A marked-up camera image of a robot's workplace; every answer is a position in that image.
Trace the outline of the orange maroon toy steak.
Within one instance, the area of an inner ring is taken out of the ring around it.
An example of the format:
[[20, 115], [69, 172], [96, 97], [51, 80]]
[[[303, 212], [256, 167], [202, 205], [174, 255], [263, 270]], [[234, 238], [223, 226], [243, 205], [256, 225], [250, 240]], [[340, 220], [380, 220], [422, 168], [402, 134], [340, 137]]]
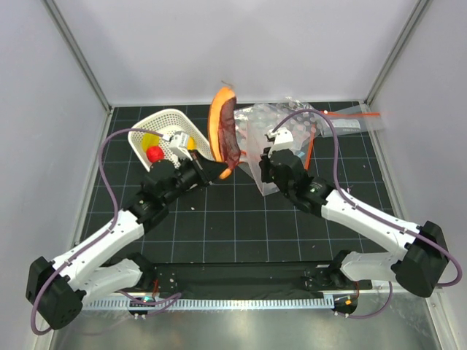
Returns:
[[240, 164], [242, 151], [236, 138], [234, 110], [236, 94], [227, 86], [218, 90], [209, 107], [208, 139], [211, 153], [215, 161], [225, 163], [220, 179], [228, 178]]

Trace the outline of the yellow toy banana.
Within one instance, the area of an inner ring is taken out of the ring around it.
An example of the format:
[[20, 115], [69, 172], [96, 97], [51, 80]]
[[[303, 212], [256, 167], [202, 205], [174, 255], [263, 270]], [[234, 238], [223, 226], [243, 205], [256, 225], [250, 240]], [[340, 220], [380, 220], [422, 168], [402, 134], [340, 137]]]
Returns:
[[187, 148], [188, 150], [194, 150], [194, 149], [197, 148], [196, 141], [195, 141], [191, 136], [188, 137], [188, 141], [187, 141], [187, 144], [186, 144], [186, 148]]

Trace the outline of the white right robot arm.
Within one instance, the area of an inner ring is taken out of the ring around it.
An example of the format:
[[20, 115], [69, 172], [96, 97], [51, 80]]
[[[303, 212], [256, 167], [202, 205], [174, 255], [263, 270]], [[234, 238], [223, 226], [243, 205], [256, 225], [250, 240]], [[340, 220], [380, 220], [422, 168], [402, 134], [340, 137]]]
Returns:
[[380, 253], [341, 250], [312, 277], [317, 286], [344, 289], [355, 281], [381, 280], [396, 282], [418, 297], [432, 295], [449, 262], [438, 225], [407, 222], [353, 198], [308, 175], [288, 149], [265, 148], [259, 167], [262, 181], [275, 184], [298, 210], [345, 226], [384, 248]]

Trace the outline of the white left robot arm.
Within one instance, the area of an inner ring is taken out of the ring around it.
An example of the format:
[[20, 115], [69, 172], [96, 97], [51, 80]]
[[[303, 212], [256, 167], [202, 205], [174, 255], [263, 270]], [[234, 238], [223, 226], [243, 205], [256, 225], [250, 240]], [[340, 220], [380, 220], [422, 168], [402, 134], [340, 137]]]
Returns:
[[70, 324], [83, 306], [110, 293], [134, 287], [139, 292], [151, 289], [155, 270], [140, 253], [120, 262], [105, 262], [125, 246], [155, 229], [169, 213], [169, 205], [194, 187], [211, 185], [225, 170], [223, 163], [209, 160], [197, 152], [175, 167], [159, 160], [142, 180], [139, 191], [100, 230], [69, 251], [52, 260], [38, 257], [28, 272], [26, 299], [32, 304], [31, 329], [41, 316], [49, 330]]

